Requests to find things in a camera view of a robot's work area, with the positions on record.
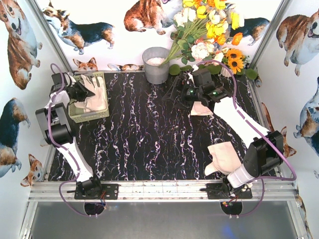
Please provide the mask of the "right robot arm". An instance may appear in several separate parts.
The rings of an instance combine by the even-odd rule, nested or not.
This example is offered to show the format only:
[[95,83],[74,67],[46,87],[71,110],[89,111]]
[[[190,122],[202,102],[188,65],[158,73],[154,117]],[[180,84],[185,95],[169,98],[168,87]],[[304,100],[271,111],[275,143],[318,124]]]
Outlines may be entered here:
[[200,102],[223,119],[241,138],[247,147],[246,154],[242,164],[226,178],[226,183],[233,189],[263,176],[286,159],[283,135],[277,130],[270,132],[254,121],[239,107],[229,91],[216,87],[206,69],[176,76],[163,99],[179,99],[182,104],[189,106]]

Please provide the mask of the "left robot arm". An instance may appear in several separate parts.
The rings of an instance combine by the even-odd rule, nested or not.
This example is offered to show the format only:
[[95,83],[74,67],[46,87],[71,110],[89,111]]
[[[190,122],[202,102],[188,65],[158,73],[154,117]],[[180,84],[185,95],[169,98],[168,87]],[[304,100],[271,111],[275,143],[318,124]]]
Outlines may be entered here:
[[76,176],[76,192],[84,197],[97,197],[102,185],[78,148],[67,107],[71,100],[82,102],[94,95],[79,82],[54,85],[48,104],[35,112],[44,140],[67,160]]

